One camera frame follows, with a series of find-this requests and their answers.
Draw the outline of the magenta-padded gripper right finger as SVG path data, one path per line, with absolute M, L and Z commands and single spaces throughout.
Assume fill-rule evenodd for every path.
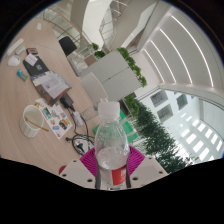
M 140 188 L 167 176 L 167 172 L 152 156 L 144 156 L 134 147 L 130 147 L 127 161 L 126 187 Z

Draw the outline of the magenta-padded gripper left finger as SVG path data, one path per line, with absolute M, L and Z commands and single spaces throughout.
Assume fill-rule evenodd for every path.
M 59 176 L 84 188 L 99 189 L 100 174 L 95 150 L 91 149 L 80 159 L 73 159 L 60 171 Z

